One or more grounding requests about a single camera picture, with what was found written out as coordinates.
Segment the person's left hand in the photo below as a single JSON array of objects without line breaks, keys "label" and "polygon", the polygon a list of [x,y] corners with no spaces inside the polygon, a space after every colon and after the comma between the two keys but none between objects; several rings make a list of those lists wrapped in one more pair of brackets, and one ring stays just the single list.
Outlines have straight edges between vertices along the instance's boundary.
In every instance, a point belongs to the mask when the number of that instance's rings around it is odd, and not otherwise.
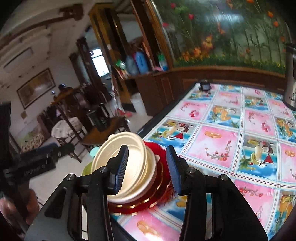
[{"label": "person's left hand", "polygon": [[21,229],[20,221],[25,220],[27,225],[31,225],[35,217],[40,211],[38,199],[36,196],[36,192],[34,192],[34,190],[32,189],[29,190],[27,211],[28,211],[28,215],[26,216],[25,219],[23,219],[19,211],[15,207],[15,204],[13,204],[13,202],[9,201],[6,197],[1,198],[2,215],[11,226],[14,226],[15,228],[20,230]]}]

